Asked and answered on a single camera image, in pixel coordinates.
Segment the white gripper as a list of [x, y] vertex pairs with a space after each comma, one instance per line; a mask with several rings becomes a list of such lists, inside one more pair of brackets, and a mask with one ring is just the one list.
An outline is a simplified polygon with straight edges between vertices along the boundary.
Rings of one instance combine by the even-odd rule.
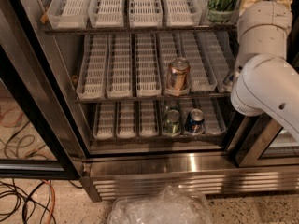
[[241, 39], [241, 36], [249, 30], [261, 26], [277, 27], [289, 35], [292, 29], [292, 13], [287, 7], [291, 6], [292, 0], [274, 1], [276, 3], [263, 0], [240, 0], [238, 39]]

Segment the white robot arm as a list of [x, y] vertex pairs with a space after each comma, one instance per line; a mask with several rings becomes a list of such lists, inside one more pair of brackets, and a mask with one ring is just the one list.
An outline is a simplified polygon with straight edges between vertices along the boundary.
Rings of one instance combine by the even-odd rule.
[[291, 4], [292, 0], [241, 0], [231, 102], [245, 116], [267, 113], [299, 140], [299, 75], [287, 63]]

